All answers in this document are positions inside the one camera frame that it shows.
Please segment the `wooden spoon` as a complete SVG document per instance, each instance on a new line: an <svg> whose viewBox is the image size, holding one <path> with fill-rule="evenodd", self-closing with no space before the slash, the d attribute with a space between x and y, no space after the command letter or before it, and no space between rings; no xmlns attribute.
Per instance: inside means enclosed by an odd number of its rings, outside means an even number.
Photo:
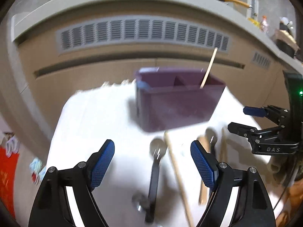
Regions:
<svg viewBox="0 0 303 227"><path fill-rule="evenodd" d="M209 141L205 136L199 136L198 141L202 144L202 147L206 150L206 152L210 151ZM207 198L208 198L207 187L205 186L204 182L201 181L199 205L205 205L207 203Z"/></svg>

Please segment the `small metal spoon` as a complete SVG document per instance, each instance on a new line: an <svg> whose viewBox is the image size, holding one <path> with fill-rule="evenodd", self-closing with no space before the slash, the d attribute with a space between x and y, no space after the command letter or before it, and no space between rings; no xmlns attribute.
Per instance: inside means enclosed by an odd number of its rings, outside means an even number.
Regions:
<svg viewBox="0 0 303 227"><path fill-rule="evenodd" d="M138 212L146 214L149 211L150 201L145 195L141 193L135 193L132 196L131 201Z"/></svg>

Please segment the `dark black handled spoon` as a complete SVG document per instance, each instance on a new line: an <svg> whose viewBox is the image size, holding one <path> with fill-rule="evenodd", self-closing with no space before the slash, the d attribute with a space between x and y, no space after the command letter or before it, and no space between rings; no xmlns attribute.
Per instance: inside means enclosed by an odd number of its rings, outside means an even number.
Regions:
<svg viewBox="0 0 303 227"><path fill-rule="evenodd" d="M217 158L215 145L218 141L218 137L216 131L212 128L207 128L205 131L205 136L206 140L209 143L208 152L211 153L215 158Z"/></svg>

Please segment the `black handled metal spoon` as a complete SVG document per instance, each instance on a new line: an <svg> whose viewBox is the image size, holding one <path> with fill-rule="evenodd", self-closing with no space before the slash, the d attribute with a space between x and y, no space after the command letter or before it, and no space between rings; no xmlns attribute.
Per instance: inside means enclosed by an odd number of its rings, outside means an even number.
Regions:
<svg viewBox="0 0 303 227"><path fill-rule="evenodd" d="M149 185L149 209L145 215L145 222L147 224L152 224L155 219L155 209L156 209L156 199L157 199L157 189L160 171L160 161L165 156L167 151L167 145L161 138L154 138L150 143L150 152L153 158L153 164L151 169L151 180Z"/></svg>

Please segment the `dark pot on counter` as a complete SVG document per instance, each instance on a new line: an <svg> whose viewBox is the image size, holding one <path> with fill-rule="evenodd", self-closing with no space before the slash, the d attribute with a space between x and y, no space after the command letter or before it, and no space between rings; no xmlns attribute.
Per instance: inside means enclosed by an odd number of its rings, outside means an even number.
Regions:
<svg viewBox="0 0 303 227"><path fill-rule="evenodd" d="M293 36L291 27L292 26L285 24L283 21L280 21L279 29L275 30L274 36L277 47L291 58L294 58L299 47Z"/></svg>

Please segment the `purple plastic utensil holder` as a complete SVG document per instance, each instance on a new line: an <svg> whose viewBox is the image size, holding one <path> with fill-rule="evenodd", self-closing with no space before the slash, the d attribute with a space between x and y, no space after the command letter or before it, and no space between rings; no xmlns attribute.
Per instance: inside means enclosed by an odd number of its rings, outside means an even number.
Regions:
<svg viewBox="0 0 303 227"><path fill-rule="evenodd" d="M187 68L141 68L136 76L136 107L145 132L171 130L209 121L225 82L206 71Z"/></svg>

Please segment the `long wooden chopstick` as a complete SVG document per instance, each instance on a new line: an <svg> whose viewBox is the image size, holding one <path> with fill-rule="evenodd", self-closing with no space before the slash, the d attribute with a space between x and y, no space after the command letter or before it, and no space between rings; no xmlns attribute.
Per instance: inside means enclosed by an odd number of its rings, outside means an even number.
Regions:
<svg viewBox="0 0 303 227"><path fill-rule="evenodd" d="M176 181L177 181L177 184L178 184L178 187L179 187L179 192L180 192L180 196L181 196L182 203L183 203L183 206L184 206L184 211L185 211L186 219L187 219L187 222L188 222L188 226L194 227L193 217L192 217L190 207L189 207L189 204L188 204L186 192L185 192L185 189L184 189L184 185L183 185L183 182L182 182L182 179L181 179L181 175L180 175L180 172L179 172L179 169L178 169L178 165L177 165L174 153L173 153L172 144L169 140L169 134L168 134L167 131L164 132L164 142L166 143L166 145L169 149L170 161L172 163L175 178L176 178Z"/></svg>

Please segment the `wooden chopstick in holder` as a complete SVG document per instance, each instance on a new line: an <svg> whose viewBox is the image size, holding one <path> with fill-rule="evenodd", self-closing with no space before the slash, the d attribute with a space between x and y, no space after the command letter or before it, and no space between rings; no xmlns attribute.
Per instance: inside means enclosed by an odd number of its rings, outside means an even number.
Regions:
<svg viewBox="0 0 303 227"><path fill-rule="evenodd" d="M205 85L205 83L206 83L206 81L207 81L207 79L208 79L208 76L209 76L209 73L210 73L210 71L211 71L211 68L212 68L214 59L215 59L215 57L216 57L217 51L218 51L218 48L216 47L216 48L214 49L214 51L213 51L211 60L209 61L209 65L208 65L208 68L207 68L207 70L206 70L206 72L205 72L204 78L203 78L203 80L202 80L202 82L201 82L200 89L202 89L202 88L204 87L204 85Z"/></svg>

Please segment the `red object at left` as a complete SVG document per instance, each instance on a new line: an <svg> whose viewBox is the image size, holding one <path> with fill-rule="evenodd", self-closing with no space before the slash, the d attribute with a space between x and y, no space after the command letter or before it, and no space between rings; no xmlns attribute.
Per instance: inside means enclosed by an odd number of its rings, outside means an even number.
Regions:
<svg viewBox="0 0 303 227"><path fill-rule="evenodd" d="M13 204L13 187L15 171L19 154L12 154L10 157L6 156L6 150L1 147L0 150L0 190L1 200L8 210L8 212L15 219L14 204Z"/></svg>

